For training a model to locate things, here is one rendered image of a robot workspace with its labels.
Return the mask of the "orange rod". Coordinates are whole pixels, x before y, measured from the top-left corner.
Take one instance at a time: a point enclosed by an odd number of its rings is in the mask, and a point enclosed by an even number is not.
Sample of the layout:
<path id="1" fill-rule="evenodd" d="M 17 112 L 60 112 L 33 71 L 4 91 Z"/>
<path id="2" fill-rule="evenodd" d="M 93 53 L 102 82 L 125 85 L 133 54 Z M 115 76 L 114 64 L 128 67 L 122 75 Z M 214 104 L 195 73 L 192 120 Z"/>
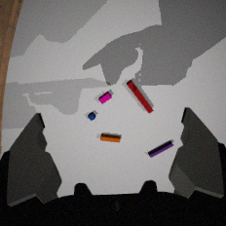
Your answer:
<path id="1" fill-rule="evenodd" d="M 120 142 L 121 137 L 119 135 L 112 134 L 101 134 L 100 140 L 102 141 L 111 141 L 111 142 Z"/>

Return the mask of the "red rod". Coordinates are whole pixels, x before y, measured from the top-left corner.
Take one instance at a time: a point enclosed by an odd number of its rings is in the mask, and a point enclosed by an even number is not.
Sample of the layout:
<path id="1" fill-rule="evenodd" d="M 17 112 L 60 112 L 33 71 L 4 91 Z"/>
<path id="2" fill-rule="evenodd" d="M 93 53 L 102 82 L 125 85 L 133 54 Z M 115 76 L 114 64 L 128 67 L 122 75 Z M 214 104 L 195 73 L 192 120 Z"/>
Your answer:
<path id="1" fill-rule="evenodd" d="M 154 111 L 152 107 L 149 105 L 147 100 L 144 98 L 144 96 L 141 94 L 139 89 L 136 87 L 136 85 L 133 83 L 132 80 L 129 80 L 127 82 L 128 87 L 132 90 L 134 95 L 137 97 L 137 99 L 140 101 L 140 103 L 144 106 L 144 108 L 147 110 L 148 113 L 151 113 Z"/>

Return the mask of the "magenta rod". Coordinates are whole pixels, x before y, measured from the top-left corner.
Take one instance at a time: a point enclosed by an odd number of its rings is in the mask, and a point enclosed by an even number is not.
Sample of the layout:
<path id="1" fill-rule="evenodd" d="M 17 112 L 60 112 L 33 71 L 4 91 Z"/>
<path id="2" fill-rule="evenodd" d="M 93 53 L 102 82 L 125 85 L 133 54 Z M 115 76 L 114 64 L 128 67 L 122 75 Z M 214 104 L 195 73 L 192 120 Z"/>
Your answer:
<path id="1" fill-rule="evenodd" d="M 112 95 L 109 92 L 107 92 L 107 93 L 103 94 L 98 100 L 103 104 L 104 102 L 109 100 L 111 97 L 112 97 Z"/>

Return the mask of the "purple rod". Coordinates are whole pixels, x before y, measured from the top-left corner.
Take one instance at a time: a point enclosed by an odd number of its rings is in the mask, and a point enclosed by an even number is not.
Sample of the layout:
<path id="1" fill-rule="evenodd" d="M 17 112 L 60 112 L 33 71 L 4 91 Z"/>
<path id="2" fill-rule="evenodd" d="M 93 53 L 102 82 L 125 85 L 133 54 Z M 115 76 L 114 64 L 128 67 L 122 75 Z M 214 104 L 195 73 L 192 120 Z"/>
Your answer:
<path id="1" fill-rule="evenodd" d="M 172 142 L 168 141 L 167 143 L 165 143 L 165 144 L 163 144 L 163 145 L 151 150 L 150 152 L 148 152 L 148 154 L 149 154 L 150 158 L 152 158 L 152 157 L 160 154 L 161 152 L 171 148 L 172 146 L 173 146 Z"/>

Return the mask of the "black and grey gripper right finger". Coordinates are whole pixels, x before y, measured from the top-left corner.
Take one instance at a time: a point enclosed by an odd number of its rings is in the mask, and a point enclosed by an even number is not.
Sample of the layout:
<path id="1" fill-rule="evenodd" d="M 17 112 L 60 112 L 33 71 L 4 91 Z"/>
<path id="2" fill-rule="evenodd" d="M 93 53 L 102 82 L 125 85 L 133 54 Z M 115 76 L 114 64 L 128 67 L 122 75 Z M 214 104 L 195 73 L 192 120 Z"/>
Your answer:
<path id="1" fill-rule="evenodd" d="M 226 226 L 226 147 L 189 107 L 184 108 L 181 123 L 183 146 L 169 171 L 173 194 L 192 200 L 219 226 Z"/>

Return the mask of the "small blue cube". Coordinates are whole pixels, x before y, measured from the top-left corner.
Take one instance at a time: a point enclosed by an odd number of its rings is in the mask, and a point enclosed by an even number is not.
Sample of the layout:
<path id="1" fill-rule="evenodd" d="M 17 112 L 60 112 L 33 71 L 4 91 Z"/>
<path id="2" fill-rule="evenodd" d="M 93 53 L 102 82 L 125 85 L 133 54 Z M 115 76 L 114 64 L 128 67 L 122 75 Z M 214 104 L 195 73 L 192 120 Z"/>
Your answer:
<path id="1" fill-rule="evenodd" d="M 88 118 L 92 121 L 93 119 L 95 119 L 95 113 L 92 112 L 88 115 Z"/>

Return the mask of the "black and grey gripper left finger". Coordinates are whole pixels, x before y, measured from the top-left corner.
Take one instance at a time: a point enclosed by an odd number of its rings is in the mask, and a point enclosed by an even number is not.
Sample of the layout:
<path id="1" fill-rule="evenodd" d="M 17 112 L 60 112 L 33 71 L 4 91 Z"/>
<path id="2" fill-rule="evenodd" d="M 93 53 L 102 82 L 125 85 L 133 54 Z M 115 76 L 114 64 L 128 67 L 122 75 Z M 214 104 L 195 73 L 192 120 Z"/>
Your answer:
<path id="1" fill-rule="evenodd" d="M 58 198 L 61 177 L 45 151 L 44 128 L 36 113 L 0 160 L 0 226 L 19 226 L 35 209 Z"/>

